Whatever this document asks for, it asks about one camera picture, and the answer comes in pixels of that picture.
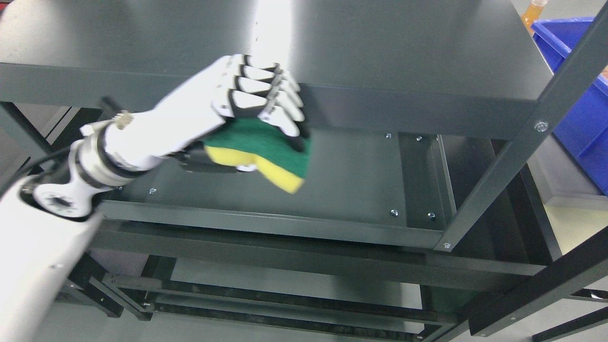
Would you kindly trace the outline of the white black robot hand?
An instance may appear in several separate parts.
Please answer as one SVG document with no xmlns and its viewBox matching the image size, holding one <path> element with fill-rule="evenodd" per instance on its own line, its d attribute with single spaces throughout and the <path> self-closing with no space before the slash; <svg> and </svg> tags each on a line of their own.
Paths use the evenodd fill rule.
<svg viewBox="0 0 608 342">
<path fill-rule="evenodd" d="M 208 136 L 230 119 L 256 118 L 304 151 L 300 86 L 279 63 L 246 54 L 217 59 L 168 93 L 151 110 L 135 113 L 123 128 L 104 131 L 103 151 L 129 171 L 147 171 L 170 154 Z"/>
</svg>

